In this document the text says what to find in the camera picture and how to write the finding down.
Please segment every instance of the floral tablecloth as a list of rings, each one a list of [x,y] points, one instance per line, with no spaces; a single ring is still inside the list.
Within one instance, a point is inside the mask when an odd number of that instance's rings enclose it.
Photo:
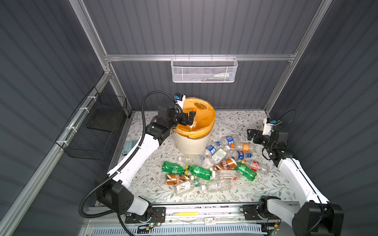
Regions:
[[[157,111],[146,111],[146,123],[149,123]],[[211,132],[211,141],[219,140],[227,134],[237,135],[244,142],[247,140],[248,128],[260,129],[263,119],[266,118],[264,111],[217,111],[215,125]],[[141,112],[135,113],[126,141],[139,139],[142,134]],[[256,145],[257,155],[254,159],[268,164],[271,168],[269,175],[257,174],[254,181],[244,177],[232,181],[232,189],[218,193],[209,193],[196,188],[193,192],[176,196],[172,186],[165,182],[165,174],[161,171],[164,161],[170,161],[183,165],[178,161],[182,155],[176,148],[173,136],[170,135],[164,143],[154,151],[138,170],[129,190],[151,202],[256,202],[261,195],[273,195],[283,201],[297,201],[295,193],[289,182],[281,175],[272,161],[265,160],[261,155],[262,145]]]

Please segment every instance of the plastic bottle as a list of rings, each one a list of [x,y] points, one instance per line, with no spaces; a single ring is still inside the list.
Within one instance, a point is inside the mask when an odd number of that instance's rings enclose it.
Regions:
[[[202,155],[185,154],[184,156],[179,156],[178,160],[183,162],[185,165],[203,166],[205,162],[205,157]]]
[[[205,154],[208,157],[211,157],[218,151],[221,147],[220,142],[212,142],[210,145],[205,149]]]
[[[235,141],[233,144],[231,144],[231,148],[234,148],[236,151],[256,153],[256,146],[253,143],[243,143],[240,141]]]
[[[210,162],[213,165],[218,165],[224,158],[227,157],[229,151],[229,146],[221,147],[214,155],[212,155],[212,157],[210,158]]]
[[[215,165],[210,168],[210,170],[218,171],[218,170],[233,170],[237,166],[237,163],[234,158],[229,158],[223,160],[218,165]]]
[[[250,181],[253,181],[256,177],[256,172],[249,169],[247,166],[243,165],[241,162],[237,164],[237,167],[235,167],[236,170],[240,171],[242,173],[242,176],[245,176]]]
[[[231,181],[229,179],[224,180],[210,180],[206,184],[201,185],[202,191],[219,192],[228,191],[231,189]]]
[[[185,172],[185,169],[182,166],[171,162],[164,162],[161,170],[169,174],[188,174],[188,172]]]
[[[225,137],[221,138],[219,142],[222,146],[227,146],[227,145],[233,144],[236,141],[239,141],[239,137],[237,137],[237,136],[225,136]]]
[[[257,160],[242,160],[242,164],[244,164],[245,166],[247,166],[249,169],[253,170],[253,171],[256,171],[260,174],[269,174],[269,167],[262,163],[262,162],[259,162]]]
[[[237,162],[241,162],[242,160],[250,159],[252,157],[252,154],[244,151],[231,150],[230,156],[233,157]]]
[[[175,184],[174,190],[175,190],[176,195],[180,196],[180,195],[183,195],[185,193],[189,193],[189,192],[193,191],[193,189],[195,187],[198,187],[201,184],[202,184],[202,182],[199,181],[198,179],[194,179],[194,180],[189,179],[189,180],[186,180],[184,182]]]
[[[212,174],[211,170],[199,167],[197,165],[190,165],[187,169],[192,173],[192,175],[195,175],[202,179],[210,180],[210,176]]]
[[[189,179],[193,180],[194,175],[190,175],[190,176],[186,176],[186,175],[183,175],[183,174],[167,174],[166,175],[167,185],[178,184],[178,183],[184,182],[184,181],[189,180]]]
[[[210,179],[229,179],[229,180],[237,180],[240,177],[240,171],[237,170],[218,170],[213,171],[212,176]]]

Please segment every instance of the blue bottle label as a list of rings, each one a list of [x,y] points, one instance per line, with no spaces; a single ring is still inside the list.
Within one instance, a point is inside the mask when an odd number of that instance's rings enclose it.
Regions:
[[[238,159],[239,159],[239,160],[243,160],[243,159],[244,159],[244,152],[242,152],[242,151],[238,151],[238,153],[239,153],[239,157],[238,157]]]
[[[212,145],[208,146],[206,149],[211,152],[211,155],[214,155],[214,153],[216,152],[215,148]]]
[[[251,158],[252,157],[252,154],[251,153],[246,153],[245,154],[245,159],[249,159],[249,158]]]
[[[227,139],[228,145],[231,145],[234,143],[234,139],[232,138],[232,136],[226,137],[226,139]]]

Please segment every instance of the trash bin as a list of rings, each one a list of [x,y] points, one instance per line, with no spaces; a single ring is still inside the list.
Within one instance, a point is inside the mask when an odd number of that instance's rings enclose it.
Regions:
[[[215,123],[215,110],[207,101],[189,97],[184,102],[183,111],[195,111],[196,114],[193,125],[178,125],[173,129],[177,149],[183,154],[200,154],[209,143],[209,134]]]

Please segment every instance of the brown bottle label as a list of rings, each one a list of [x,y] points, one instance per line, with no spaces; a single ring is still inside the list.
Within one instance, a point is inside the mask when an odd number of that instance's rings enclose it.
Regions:
[[[232,170],[237,166],[236,161],[233,158],[227,159],[214,166],[214,170]]]
[[[189,177],[183,174],[167,174],[166,175],[166,182],[168,185],[178,184],[188,179]]]

